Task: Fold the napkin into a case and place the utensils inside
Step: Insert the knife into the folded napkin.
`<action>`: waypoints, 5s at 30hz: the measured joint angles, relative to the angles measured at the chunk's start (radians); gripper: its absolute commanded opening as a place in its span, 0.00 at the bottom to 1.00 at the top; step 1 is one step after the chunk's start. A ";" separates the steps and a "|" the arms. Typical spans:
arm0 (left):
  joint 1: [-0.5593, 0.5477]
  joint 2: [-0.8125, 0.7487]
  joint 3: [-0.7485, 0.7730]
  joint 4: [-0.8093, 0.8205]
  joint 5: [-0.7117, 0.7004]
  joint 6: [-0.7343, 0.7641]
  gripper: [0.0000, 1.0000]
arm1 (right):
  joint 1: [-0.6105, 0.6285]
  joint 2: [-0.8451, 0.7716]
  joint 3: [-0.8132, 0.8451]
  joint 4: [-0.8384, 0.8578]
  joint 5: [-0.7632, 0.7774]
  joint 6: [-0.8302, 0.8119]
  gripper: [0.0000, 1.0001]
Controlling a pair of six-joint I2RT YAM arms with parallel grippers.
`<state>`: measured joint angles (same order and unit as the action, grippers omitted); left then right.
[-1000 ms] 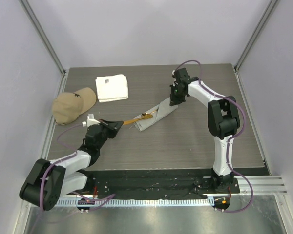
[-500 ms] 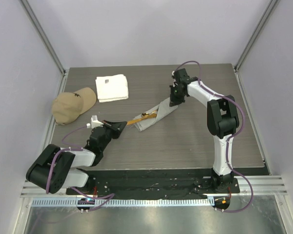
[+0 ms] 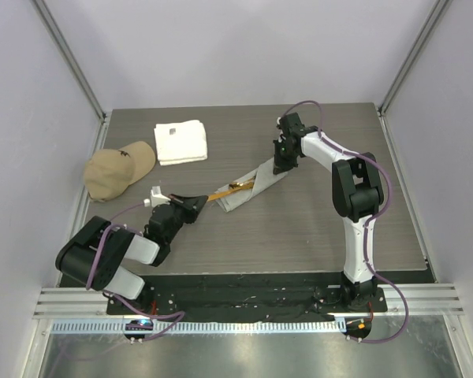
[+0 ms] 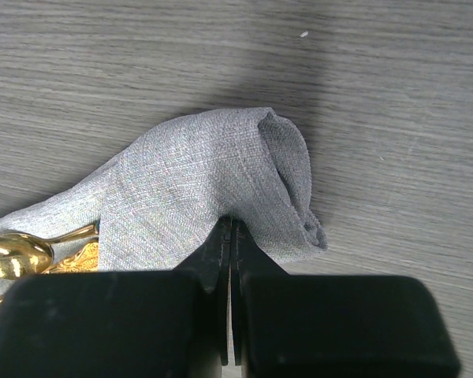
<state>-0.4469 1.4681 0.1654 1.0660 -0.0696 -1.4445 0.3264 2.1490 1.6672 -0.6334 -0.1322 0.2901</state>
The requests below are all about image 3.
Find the grey cloth napkin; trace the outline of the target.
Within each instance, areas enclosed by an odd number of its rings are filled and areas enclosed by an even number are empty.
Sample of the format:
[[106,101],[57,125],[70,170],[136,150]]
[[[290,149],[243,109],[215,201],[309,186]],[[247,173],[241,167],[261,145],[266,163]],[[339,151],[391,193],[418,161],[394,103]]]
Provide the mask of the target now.
[[271,158],[257,169],[216,190],[225,194],[215,201],[226,212],[231,212],[287,176],[287,172],[274,174],[274,159]]

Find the yellow wooden knife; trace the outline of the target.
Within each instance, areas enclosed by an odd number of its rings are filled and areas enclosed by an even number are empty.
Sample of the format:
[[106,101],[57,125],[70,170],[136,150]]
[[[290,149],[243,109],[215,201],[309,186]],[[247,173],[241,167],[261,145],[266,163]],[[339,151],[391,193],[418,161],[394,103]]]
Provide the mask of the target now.
[[239,192],[239,191],[230,191],[228,189],[228,190],[225,190],[225,191],[222,191],[222,192],[213,193],[212,195],[208,196],[207,201],[208,202],[213,202],[215,200],[218,200],[220,198],[224,198],[226,196],[232,195],[232,194],[237,193],[237,192]]

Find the green handled wooden spoon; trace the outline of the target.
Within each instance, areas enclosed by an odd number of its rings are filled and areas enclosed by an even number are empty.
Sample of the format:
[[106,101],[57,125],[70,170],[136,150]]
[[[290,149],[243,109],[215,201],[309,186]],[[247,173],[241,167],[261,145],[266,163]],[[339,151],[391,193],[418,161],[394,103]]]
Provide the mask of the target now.
[[236,182],[233,181],[229,184],[230,191],[243,191],[243,190],[250,190],[254,187],[255,184],[255,177],[251,177],[245,181]]

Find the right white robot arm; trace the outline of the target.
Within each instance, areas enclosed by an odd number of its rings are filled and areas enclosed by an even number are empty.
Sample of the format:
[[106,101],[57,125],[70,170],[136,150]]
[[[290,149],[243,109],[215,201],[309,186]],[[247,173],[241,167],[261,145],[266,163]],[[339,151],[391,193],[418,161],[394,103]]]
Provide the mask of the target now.
[[357,311],[377,294],[373,268],[373,230],[384,202],[379,167],[370,153],[359,154],[334,142],[315,126],[307,127],[297,113],[279,118],[280,136],[274,140],[273,174],[298,166],[298,158],[311,158],[331,173],[333,207],[345,229],[345,264],[340,300]]

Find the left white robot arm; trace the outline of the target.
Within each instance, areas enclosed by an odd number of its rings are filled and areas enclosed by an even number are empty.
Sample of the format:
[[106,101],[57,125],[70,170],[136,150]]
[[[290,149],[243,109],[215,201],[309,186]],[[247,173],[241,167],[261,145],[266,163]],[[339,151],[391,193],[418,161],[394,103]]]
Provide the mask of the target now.
[[208,199],[207,195],[164,196],[155,187],[149,198],[130,207],[151,208],[142,231],[116,223],[115,217],[94,216],[61,248],[55,267],[88,290],[105,293],[136,314],[146,313],[155,300],[155,290],[126,269],[123,261],[154,267],[162,264],[177,233],[197,220]]

